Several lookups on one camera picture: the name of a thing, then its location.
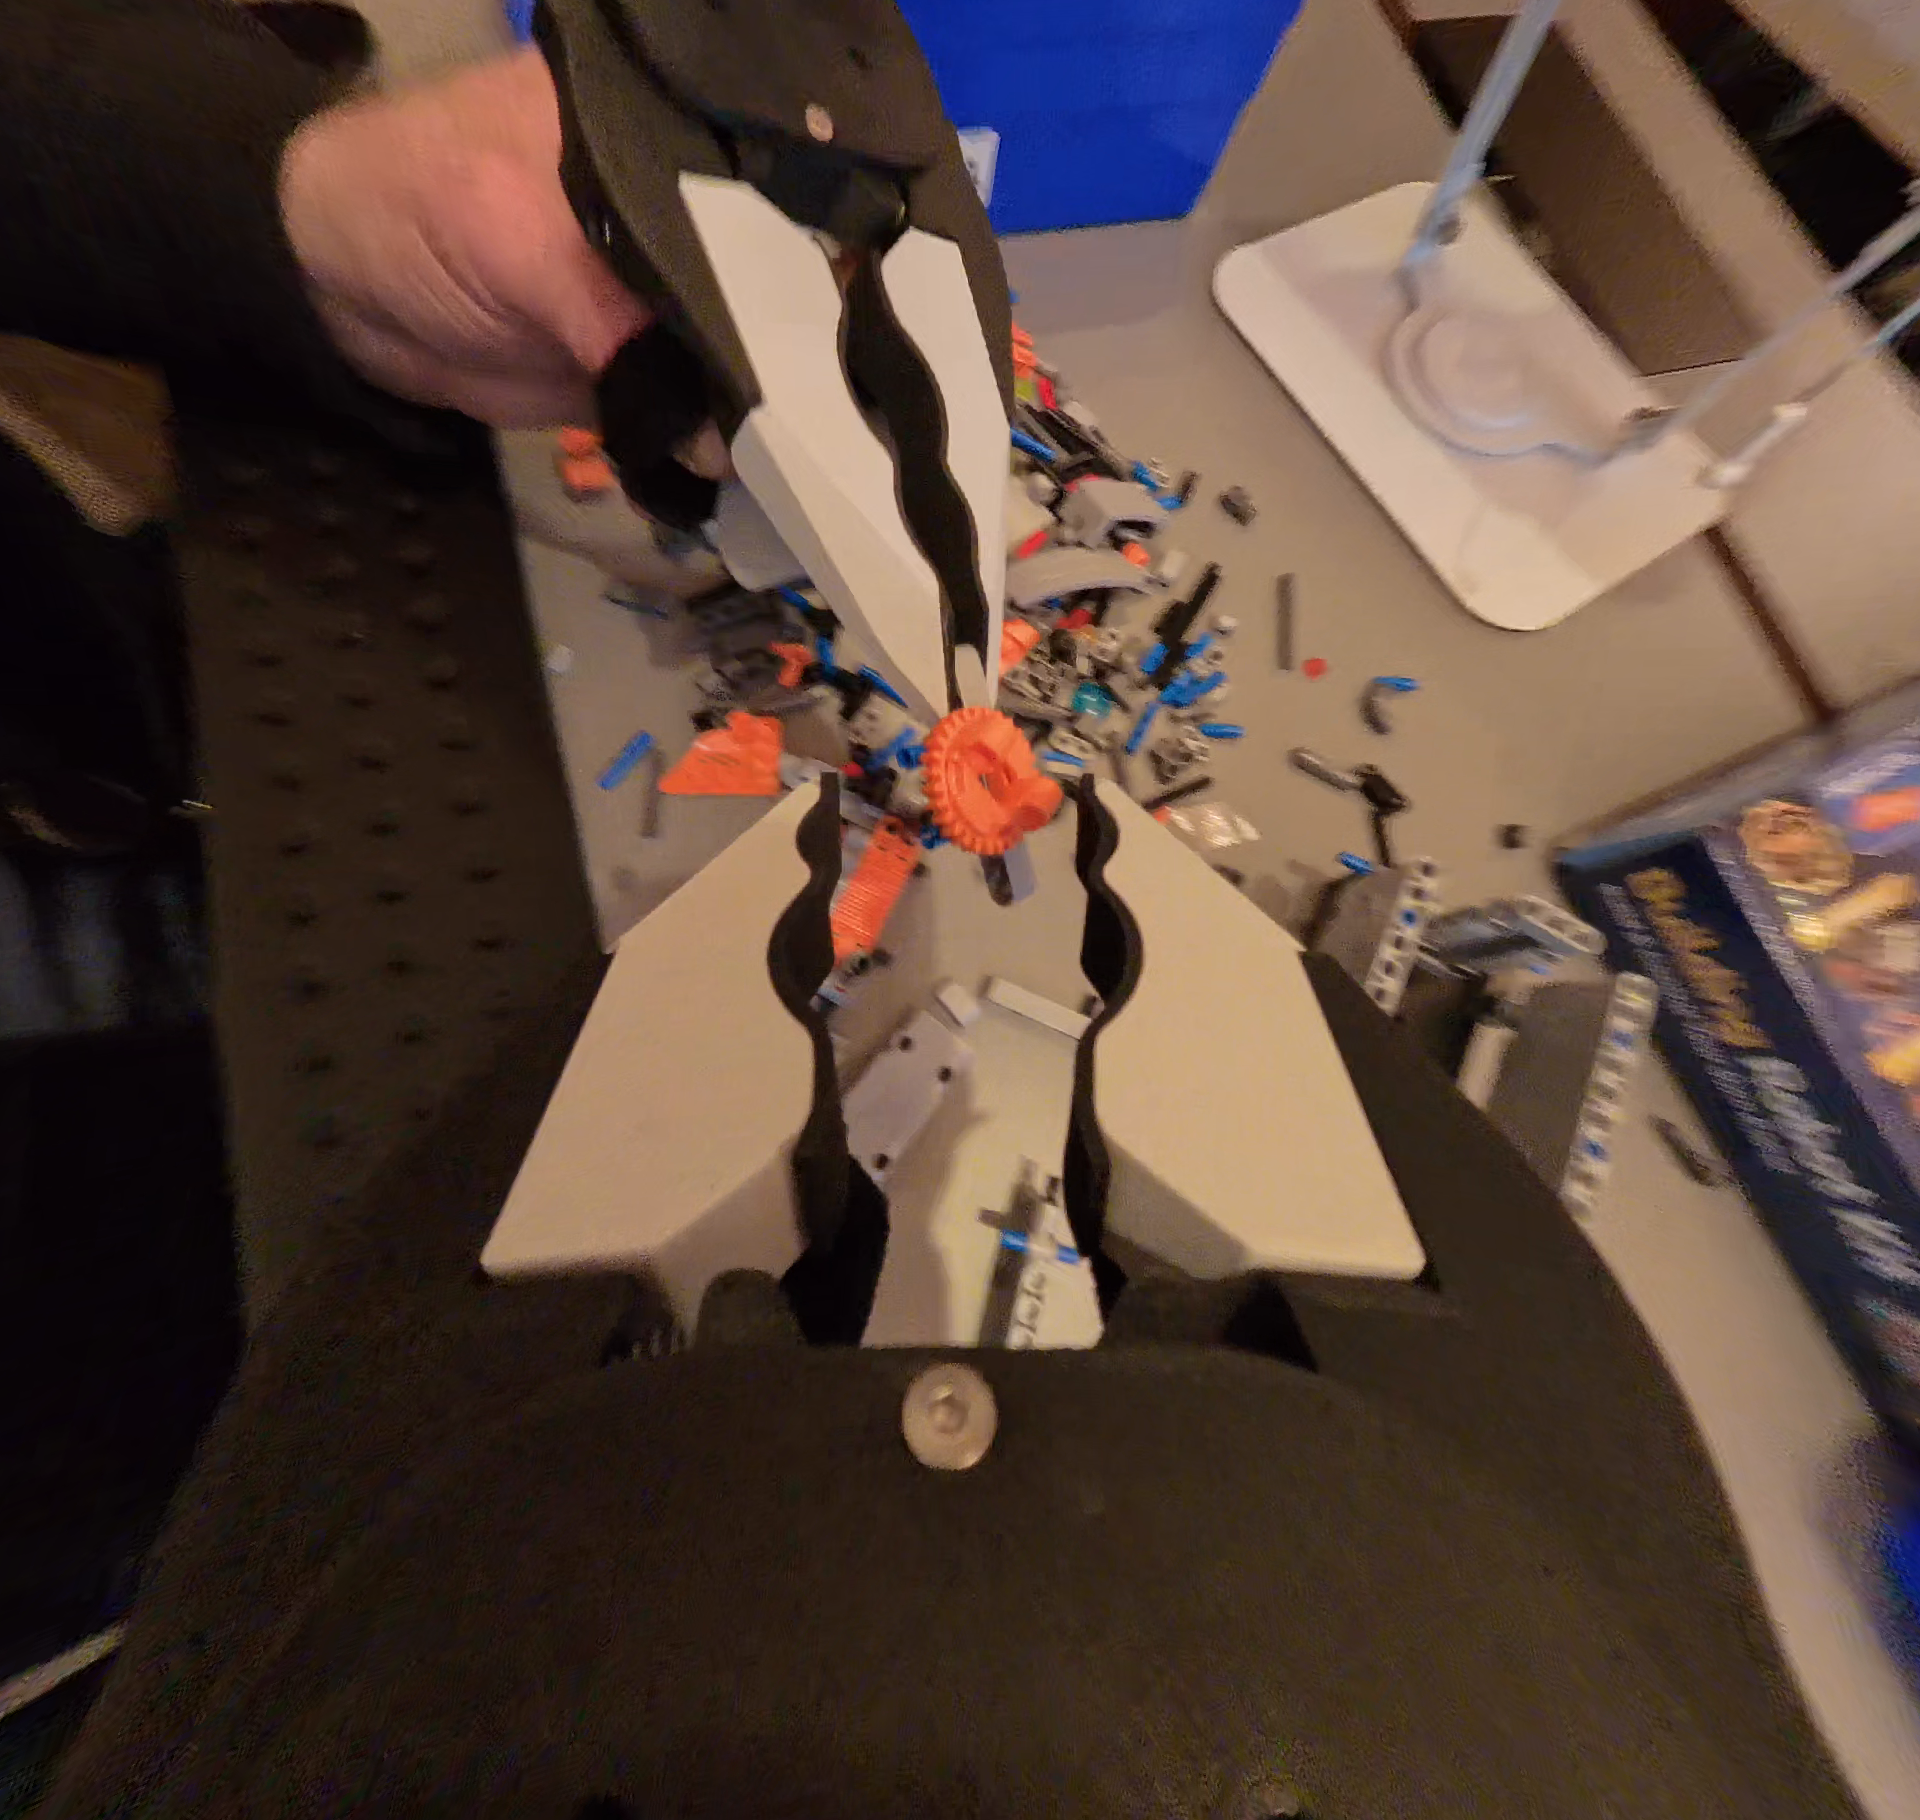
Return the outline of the blue plastic bin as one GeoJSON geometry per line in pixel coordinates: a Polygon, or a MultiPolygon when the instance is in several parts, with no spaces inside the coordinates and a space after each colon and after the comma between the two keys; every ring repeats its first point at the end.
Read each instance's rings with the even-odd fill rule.
{"type": "MultiPolygon", "coordinates": [[[[997,237],[1184,216],[1304,0],[894,0],[997,237]]],[[[537,38],[539,0],[505,0],[537,38]]]]}

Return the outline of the grey building kit robot assembly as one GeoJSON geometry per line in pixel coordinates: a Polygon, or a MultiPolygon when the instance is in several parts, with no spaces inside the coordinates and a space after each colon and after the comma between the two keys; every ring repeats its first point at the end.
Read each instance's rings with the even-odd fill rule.
{"type": "Polygon", "coordinates": [[[1586,1220],[1651,1046],[1653,980],[1610,969],[1601,932],[1549,897],[1446,907],[1426,855],[1341,863],[1302,941],[1338,963],[1586,1220]]]}

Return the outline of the small light grey plate piece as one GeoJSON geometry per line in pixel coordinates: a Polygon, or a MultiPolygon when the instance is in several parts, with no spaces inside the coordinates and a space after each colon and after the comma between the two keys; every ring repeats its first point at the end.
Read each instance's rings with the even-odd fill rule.
{"type": "Polygon", "coordinates": [[[878,1188],[891,1184],[941,1107],[964,1092],[972,1064],[968,1031],[928,1003],[900,1021],[840,1094],[848,1155],[878,1188]]]}

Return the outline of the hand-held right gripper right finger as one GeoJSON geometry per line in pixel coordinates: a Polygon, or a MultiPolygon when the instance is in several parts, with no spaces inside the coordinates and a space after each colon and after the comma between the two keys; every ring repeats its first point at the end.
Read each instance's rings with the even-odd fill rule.
{"type": "Polygon", "coordinates": [[[1068,792],[1094,995],[1060,1203],[1099,1338],[1141,1291],[1402,1287],[1427,1249],[1280,922],[1106,780],[1068,792]]]}

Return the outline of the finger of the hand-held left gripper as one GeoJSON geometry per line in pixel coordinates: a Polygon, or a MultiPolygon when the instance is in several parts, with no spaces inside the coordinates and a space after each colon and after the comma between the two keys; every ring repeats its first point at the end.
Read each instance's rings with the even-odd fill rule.
{"type": "Polygon", "coordinates": [[[678,175],[759,397],[733,470],[830,609],[927,717],[955,704],[944,596],[905,531],[896,462],[853,401],[826,248],[750,185],[678,175]]]}
{"type": "Polygon", "coordinates": [[[1013,462],[1013,308],[996,239],[907,226],[878,256],[875,406],[935,584],[944,711],[993,707],[1013,462]]]}

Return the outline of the pile of small building pieces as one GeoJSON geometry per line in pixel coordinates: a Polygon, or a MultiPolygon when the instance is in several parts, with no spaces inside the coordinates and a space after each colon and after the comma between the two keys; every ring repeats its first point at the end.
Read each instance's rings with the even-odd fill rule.
{"type": "MultiPolygon", "coordinates": [[[[928,1003],[968,1031],[975,1055],[964,1092],[881,1190],[886,1248],[857,1342],[972,1343],[996,1234],[1029,1269],[1067,1276],[1045,1291],[1043,1346],[1090,1346],[1099,1317],[1060,1203],[1072,1052],[1094,1015],[1077,963],[1085,901],[1068,792],[1094,778],[1133,799],[1122,740],[1157,711],[1142,666],[1167,584],[1141,572],[1149,546],[1084,546],[1077,507],[1147,512],[1144,491],[1102,477],[1068,488],[1059,543],[1059,519],[1029,498],[1034,467],[1015,465],[1005,572],[1040,599],[1004,609],[992,708],[1020,728],[1067,800],[1007,855],[972,858],[925,816],[931,724],[800,566],[750,563],[739,580],[697,537],[665,548],[624,501],[592,418],[535,435],[532,450],[547,498],[526,529],[581,560],[531,567],[527,587],[599,941],[612,954],[794,787],[837,780],[833,965],[814,1007],[839,1094],[928,1003]]],[[[1164,826],[1212,865],[1204,847],[1164,826]]]]}

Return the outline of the orange gear wheel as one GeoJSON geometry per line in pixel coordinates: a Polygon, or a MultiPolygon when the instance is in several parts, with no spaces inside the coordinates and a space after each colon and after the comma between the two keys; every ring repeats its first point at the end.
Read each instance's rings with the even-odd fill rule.
{"type": "Polygon", "coordinates": [[[1004,713],[964,707],[925,734],[919,784],[935,830],[972,858],[1004,858],[1049,824],[1067,797],[1004,713]]]}

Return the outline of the person's left forearm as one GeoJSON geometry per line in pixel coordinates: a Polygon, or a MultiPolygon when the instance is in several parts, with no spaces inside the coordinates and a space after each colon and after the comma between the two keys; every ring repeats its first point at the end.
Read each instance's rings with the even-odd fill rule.
{"type": "Polygon", "coordinates": [[[2,326],[346,397],[278,171],[344,81],[225,0],[2,0],[2,326]]]}

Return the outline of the white booklet stand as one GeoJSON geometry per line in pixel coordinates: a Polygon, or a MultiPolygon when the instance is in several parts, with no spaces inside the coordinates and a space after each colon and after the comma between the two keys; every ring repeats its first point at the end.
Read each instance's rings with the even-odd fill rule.
{"type": "Polygon", "coordinates": [[[1915,192],[1817,297],[1683,402],[1549,277],[1482,194],[1564,0],[1522,0],[1443,171],[1226,251],[1213,299],[1411,552],[1475,621],[1541,631],[1719,523],[1839,379],[1915,321],[1907,304],[1732,453],[1701,421],[1817,314],[1915,241],[1915,192]]]}

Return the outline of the blue robot kit box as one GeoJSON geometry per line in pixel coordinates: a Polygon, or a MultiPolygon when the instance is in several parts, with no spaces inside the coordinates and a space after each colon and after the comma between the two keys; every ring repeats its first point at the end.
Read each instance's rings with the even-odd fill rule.
{"type": "Polygon", "coordinates": [[[1555,852],[1870,1407],[1918,1431],[1915,683],[1555,852]]]}

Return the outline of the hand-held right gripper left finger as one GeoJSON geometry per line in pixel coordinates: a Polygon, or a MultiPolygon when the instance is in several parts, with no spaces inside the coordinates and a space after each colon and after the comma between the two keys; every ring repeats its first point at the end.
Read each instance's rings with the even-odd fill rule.
{"type": "Polygon", "coordinates": [[[814,1007],[840,847],[839,781],[809,780],[614,946],[489,1276],[629,1275],[694,1325],[714,1278],[756,1271],[809,1342],[862,1339],[886,1206],[814,1007]]]}

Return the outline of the black perforated mat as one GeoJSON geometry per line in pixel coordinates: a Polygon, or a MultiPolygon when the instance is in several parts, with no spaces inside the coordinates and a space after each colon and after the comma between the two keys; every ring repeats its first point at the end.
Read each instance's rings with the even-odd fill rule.
{"type": "Polygon", "coordinates": [[[239,1258],[261,1321],[366,1182],[598,951],[514,523],[481,435],[180,406],[239,1258]]]}

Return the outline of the person's left hand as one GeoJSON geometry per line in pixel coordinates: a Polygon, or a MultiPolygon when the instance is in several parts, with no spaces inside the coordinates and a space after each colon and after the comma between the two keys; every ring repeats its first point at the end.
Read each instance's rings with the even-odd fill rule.
{"type": "Polygon", "coordinates": [[[303,121],[278,170],[283,231],[347,367],[495,430],[589,425],[652,317],[571,211],[561,155],[535,45],[303,121]]]}

